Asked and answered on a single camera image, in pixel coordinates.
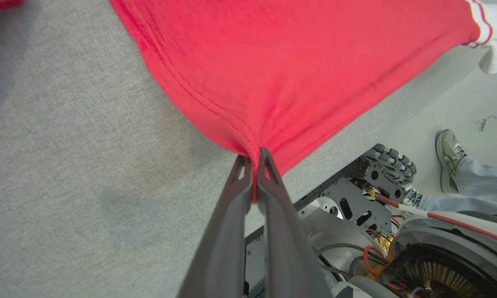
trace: gray sneaker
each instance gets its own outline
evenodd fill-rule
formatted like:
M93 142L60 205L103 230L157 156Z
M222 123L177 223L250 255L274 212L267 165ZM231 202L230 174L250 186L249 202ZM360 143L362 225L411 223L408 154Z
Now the gray sneaker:
M440 186L446 194L459 194L455 176L460 161L468 156L458 143L452 130L444 130L436 138L436 156L442 166Z
M405 187L406 195L403 204L417 208L423 195L412 185Z

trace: black cable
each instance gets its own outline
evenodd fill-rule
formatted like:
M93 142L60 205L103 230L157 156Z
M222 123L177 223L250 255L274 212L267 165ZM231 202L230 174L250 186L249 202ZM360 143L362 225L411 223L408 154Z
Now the black cable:
M326 245L324 247L322 247L321 249L319 249L317 252L316 252L316 256L317 258L320 257L320 255L324 252L324 251L327 251L328 249L334 249L334 248L340 248L340 247L348 247L348 248L353 248L353 249L357 249L359 251L364 251L364 248L358 246L358 245L352 245L352 244L349 244L349 243L334 243L332 245ZM388 262L387 260L383 259L381 256L378 256L376 253L373 253L371 251L368 251L368 254L377 259L380 264L382 264L383 266L386 266L388 265Z
M383 237L384 239L386 239L386 241L388 241L388 242L390 242L390 244L392 244L392 240L390 240L387 236L381 235L381 237Z
M370 262L376 262L378 264L380 264L381 266L385 266L386 267L386 264L383 265L379 262L379 260L376 260L374 258L368 258L368 260ZM355 259L353 259L353 261L351 262L350 264L350 269L349 269L349 275L353 276L353 270L355 269L355 265L357 264L357 262L361 261L362 262L362 256L361 257L357 257Z
M394 219L390 219L390 222L393 223L396 228L398 228L398 230L400 229L400 225L398 225L398 223Z
M322 268L328 270L329 272L333 272L333 273L337 273L337 274L342 274L345 279L349 280L353 277L353 275L350 275L348 272L346 271L343 271L343 270L338 270L338 269L335 269L333 267L330 267L330 266L326 266L324 264L320 264L318 263Z

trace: stitched seam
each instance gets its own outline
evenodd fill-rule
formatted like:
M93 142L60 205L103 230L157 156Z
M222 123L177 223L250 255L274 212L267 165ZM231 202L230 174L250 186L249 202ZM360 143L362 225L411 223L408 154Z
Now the stitched seam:
M485 189L485 190L497 191L497 189L487 188L487 187L482 187L482 186L477 186L477 185L471 185L471 184L466 184L466 186L471 186L471 187L474 187L474 188L481 188L481 189Z
M140 34L140 36L142 37L142 40L140 40L140 41L141 41L141 42L144 42L144 43L146 43L146 44L148 44L148 45L149 45L150 47L152 47L153 49L157 49L157 48L154 46L154 43L150 40L150 38L149 38L146 34L144 34L144 33L143 33L143 32L144 32L144 28L145 28L145 26L144 26L142 23L140 23L139 21L137 21L137 19L134 17L134 15L130 12L130 10L132 10L132 9L131 9L130 7L128 7L128 5L127 5L127 4L123 4L123 3L121 3L121 2L118 2L117 0L111 0L111 2L112 2L112 5L114 6L114 8L116 8L116 6L118 6L118 8L120 8L120 9L119 9L119 11L120 11L123 15L126 15L126 17L128 18L128 20L129 20L129 22L130 22L131 24L134 24L134 25L137 27L137 29L140 29L140 30L137 30L137 32L138 32L138 33ZM250 138L248 138L248 137L247 137L247 136L246 136L243 132L241 132L241 131L240 131L240 130L239 130L239 129L238 129L238 128L234 125L234 124L232 124L230 121L228 121L228 120L227 120L225 117L223 117L222 115L218 114L216 111L211 110L208 106L206 106L206 105L205 105L205 104L203 104L203 103L202 103L199 99L197 99L197 98L196 98L196 97L195 97L192 93L190 93L188 90L186 90L186 88L185 88L185 87L184 87L184 86L180 83L180 81L179 81L179 80L177 80L177 79L175 78L175 76L173 75L173 73L171 72L171 70L167 67L165 60L164 60L164 59L163 59L160 55L158 55L158 57L159 57L160 61L161 61L161 62L162 62L162 63L166 66L166 69L169 71L169 73L171 74L171 76L173 77L173 79L174 79L174 80L175 80L175 81L176 81L176 82L180 85L180 87L181 87L184 91L186 91L186 93L188 93L188 95L189 95L189 96L191 96L192 98L194 98L194 99L195 99L195 101L196 101L197 103L201 104L201 105L202 105L205 109L207 109L208 111L210 111L210 112L211 112L211 113L213 113L214 115L218 116L220 119L224 120L225 122L227 122L227 124L230 124L230 126L231 126L232 128L234 128L234 130L236 130L237 132L239 132L239 134L241 134L241 136L245 137L245 139L247 140L247 142L249 143L249 145L250 145L250 147L251 147L250 149L252 149L252 147L254 147L254 144L251 142ZM251 155L251 153L252 153L252 152L251 152L250 150L247 150L247 154L248 154L249 156Z
M474 47L471 47L472 49L475 49L476 47L478 46L481 46L481 45L485 45L486 43L488 43L490 40L491 40L491 37L493 35L493 27L487 22L486 20L486 15L484 14L484 7L482 6L482 3L478 2L478 1L475 1L475 0L471 0L471 2L474 2L476 5L479 6L479 9L481 11L481 18L482 18L482 21L489 27L490 29L490 35L487 37L487 39L482 42L482 43L475 43L476 45Z
M140 11L140 13L144 13L144 11L141 9L140 6L137 7L138 10ZM161 45L161 42L158 41L158 39L156 38L156 36L154 34L152 34L152 38L154 39L154 41L156 41L156 43L158 45ZM217 108L219 108L220 110L228 113L229 115L232 115L234 118L236 118L237 120L239 120L242 124L245 125L245 127L248 129L249 132L251 132L252 134L254 134L254 132L251 130L251 128L249 127L249 125L243 121L242 119L240 119L239 117L237 117L236 115L230 113L228 110L225 110L223 107L220 107L219 105L217 105L216 103L214 103L213 101L209 100L206 96L204 96L201 92L199 92L197 89L195 89L195 87L193 87L190 83L188 83L188 81L181 75L180 71L175 67L175 65L173 64L173 62L171 62L171 59L169 58L169 55L167 55L165 53L165 51L163 49L159 49L158 47L156 47L155 44L153 44L151 41L149 41L150 45L152 46L152 48L154 49L157 49L157 52L158 50L162 51L162 53L164 54L164 56L166 57L167 59L167 62L169 62L169 64L173 67L173 69L176 71L176 73L180 76L180 78L185 82L187 83L187 85L195 92L197 92L199 95L201 95L205 100L207 100L208 102L212 103L214 106L216 106ZM173 79L175 79L175 81L177 81L177 83L180 85L180 87L182 87L182 89L184 89L184 91L186 91L192 98L194 98L197 102L199 102L201 105L203 105L203 107L205 107L207 110L211 111L212 113L214 113L215 115L219 116L221 119L223 119L224 121L226 121L228 124L230 124L234 130L237 130L237 132L239 132L243 137L245 137L248 141L248 143L251 145L251 147L253 147L254 145L252 144L252 142L250 141L250 138L248 138L245 134L243 134L243 132L241 132L231 121L228 121L228 119L222 117L220 114L212 111L209 107L207 107L205 104L203 104L200 100L197 99L197 97L195 97L193 94L191 94L184 86L182 86L182 84L180 83L180 81L175 78L175 76L173 75L173 72L171 70L169 70L167 68L167 70L169 71L169 73L171 74L171 76L173 76Z

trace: blue jeans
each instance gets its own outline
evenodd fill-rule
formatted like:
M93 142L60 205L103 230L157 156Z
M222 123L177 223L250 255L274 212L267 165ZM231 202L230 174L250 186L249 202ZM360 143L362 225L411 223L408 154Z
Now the blue jeans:
M479 211L497 214L497 166L481 166L467 156L458 164L454 180L464 198L423 196L418 208L424 211Z

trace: fabric fold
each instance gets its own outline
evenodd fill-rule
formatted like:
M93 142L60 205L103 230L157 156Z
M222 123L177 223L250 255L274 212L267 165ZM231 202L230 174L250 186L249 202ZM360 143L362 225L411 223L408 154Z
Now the fabric fold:
M266 147L281 174L443 53L481 38L466 0L111 3L182 113L255 163Z

